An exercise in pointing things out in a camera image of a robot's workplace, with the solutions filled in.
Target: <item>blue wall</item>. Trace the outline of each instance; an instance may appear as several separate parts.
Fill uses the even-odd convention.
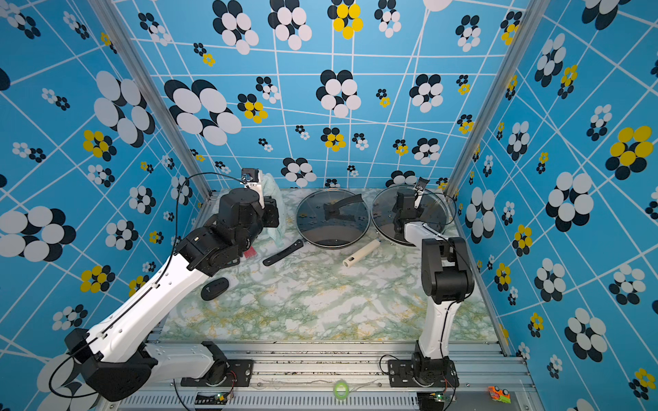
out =
[[[658,409],[657,19],[653,0],[553,0],[460,182],[547,410]]]
[[[135,0],[115,7],[165,103],[176,106],[202,170],[238,176],[241,167],[258,167],[282,187],[385,187],[450,175],[527,4]],[[346,28],[332,19],[344,13]],[[209,110],[185,92],[201,95],[212,88],[204,82],[226,105]],[[327,93],[338,93],[338,102]],[[462,116],[468,121],[458,123]]]
[[[64,337],[161,266],[174,235],[172,178],[187,173],[86,1],[0,7],[0,409],[65,411],[70,400],[47,388]],[[117,79],[130,100],[118,106],[99,90],[119,90]],[[94,109],[103,103],[126,117],[118,131]],[[179,207],[181,232],[199,201],[193,189]],[[83,393],[71,364],[55,386]],[[88,399],[74,401],[82,409]]]

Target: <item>pot lid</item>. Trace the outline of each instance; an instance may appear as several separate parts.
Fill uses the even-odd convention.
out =
[[[370,216],[361,194],[323,189],[304,198],[297,208],[297,228],[320,247],[346,247],[368,230]]]
[[[394,185],[379,193],[372,203],[372,222],[375,228],[398,244],[413,246],[405,239],[404,224],[407,222],[426,222],[439,233],[446,226],[449,212],[443,201],[436,194],[424,191],[418,208],[414,208],[414,194],[412,185]]]

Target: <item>ventilation grille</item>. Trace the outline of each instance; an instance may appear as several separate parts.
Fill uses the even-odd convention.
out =
[[[218,409],[217,405],[194,405],[195,396],[182,394],[188,408]],[[238,393],[228,401],[231,410],[418,410],[416,393],[351,393],[346,400],[337,400],[328,393]],[[180,410],[175,393],[137,393],[121,401],[120,411]]]

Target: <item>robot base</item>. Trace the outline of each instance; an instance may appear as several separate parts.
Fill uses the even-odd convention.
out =
[[[445,388],[458,387],[459,378],[455,370],[455,363],[452,360],[447,360],[448,372],[443,374],[436,373],[436,380],[430,387]],[[388,360],[388,381],[393,388],[399,387],[427,387],[421,385],[414,380],[412,360]]]
[[[235,387],[248,387],[251,381],[251,371],[253,370],[253,360],[226,360],[227,372],[226,378],[219,385],[208,385],[205,378],[183,378],[180,380],[182,387],[231,387],[233,384],[233,371],[238,379],[235,381]]]

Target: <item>marble countertop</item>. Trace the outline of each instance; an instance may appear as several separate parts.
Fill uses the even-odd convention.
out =
[[[283,189],[287,247],[301,238],[295,210],[312,189]],[[381,189],[361,193],[368,207]],[[445,233],[457,235],[452,223]],[[258,255],[222,270],[230,288],[213,301],[200,289],[188,294],[169,313],[161,341],[340,340],[414,341],[424,325],[427,296],[420,283],[420,250],[387,240],[351,268],[342,261],[377,238],[370,225],[355,244],[321,249],[306,243],[290,256],[265,267],[261,263],[281,250],[260,234]],[[457,311],[451,341],[496,341],[493,325],[476,287]]]

